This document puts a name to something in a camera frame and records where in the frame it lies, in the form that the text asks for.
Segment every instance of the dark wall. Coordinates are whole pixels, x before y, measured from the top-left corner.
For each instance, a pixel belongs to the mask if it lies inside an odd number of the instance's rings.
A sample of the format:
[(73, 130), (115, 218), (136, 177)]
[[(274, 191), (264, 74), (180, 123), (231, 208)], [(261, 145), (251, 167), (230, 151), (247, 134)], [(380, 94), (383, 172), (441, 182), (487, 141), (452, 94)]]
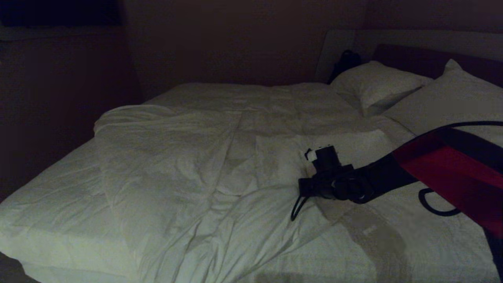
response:
[(503, 33), (502, 0), (369, 0), (365, 29)]
[(314, 80), (326, 32), (361, 28), (367, 0), (124, 0), (146, 98), (186, 82)]
[(140, 102), (123, 32), (0, 42), (0, 201)]

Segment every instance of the floor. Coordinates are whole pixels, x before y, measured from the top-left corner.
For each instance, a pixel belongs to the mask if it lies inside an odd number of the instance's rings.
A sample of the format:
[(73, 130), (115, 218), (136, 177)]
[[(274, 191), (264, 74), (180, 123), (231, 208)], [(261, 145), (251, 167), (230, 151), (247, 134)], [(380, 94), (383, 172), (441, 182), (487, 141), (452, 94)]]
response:
[(39, 283), (31, 279), (23, 270), (21, 264), (0, 253), (0, 283)]

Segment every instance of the pillow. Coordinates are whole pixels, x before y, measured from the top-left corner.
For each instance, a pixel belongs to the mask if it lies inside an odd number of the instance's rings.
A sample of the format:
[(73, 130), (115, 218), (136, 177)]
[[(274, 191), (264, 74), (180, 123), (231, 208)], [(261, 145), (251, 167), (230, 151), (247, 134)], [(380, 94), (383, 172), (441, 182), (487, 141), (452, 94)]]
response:
[(340, 74), (331, 86), (364, 116), (381, 114), (433, 79), (387, 67), (377, 61)]
[[(384, 115), (415, 134), (456, 122), (503, 121), (503, 89), (470, 75), (458, 63), (450, 60), (441, 77), (401, 100)], [(502, 144), (503, 127), (461, 129), (495, 144)]]

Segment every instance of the wrinkled bedding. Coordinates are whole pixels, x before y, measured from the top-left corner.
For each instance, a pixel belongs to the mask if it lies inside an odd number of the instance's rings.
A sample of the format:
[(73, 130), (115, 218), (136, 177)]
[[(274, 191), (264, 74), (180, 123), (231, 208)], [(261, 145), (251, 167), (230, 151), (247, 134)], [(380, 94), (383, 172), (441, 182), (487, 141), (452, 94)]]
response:
[(310, 201), (290, 222), (307, 148), (333, 144), (358, 167), (413, 137), (325, 85), (183, 85), (105, 113), (95, 133), (0, 205), (0, 250), (34, 276), (496, 281), (482, 230), (427, 212), (421, 184), (368, 205)]

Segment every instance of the bag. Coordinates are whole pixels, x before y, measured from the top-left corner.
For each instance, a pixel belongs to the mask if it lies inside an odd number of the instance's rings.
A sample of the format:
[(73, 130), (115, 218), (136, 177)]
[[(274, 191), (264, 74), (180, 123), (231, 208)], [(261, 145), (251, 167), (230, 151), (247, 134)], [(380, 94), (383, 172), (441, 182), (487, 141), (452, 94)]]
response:
[(351, 50), (344, 51), (339, 62), (333, 66), (333, 72), (328, 80), (328, 84), (331, 84), (342, 72), (361, 64), (362, 59), (358, 53), (354, 53)]

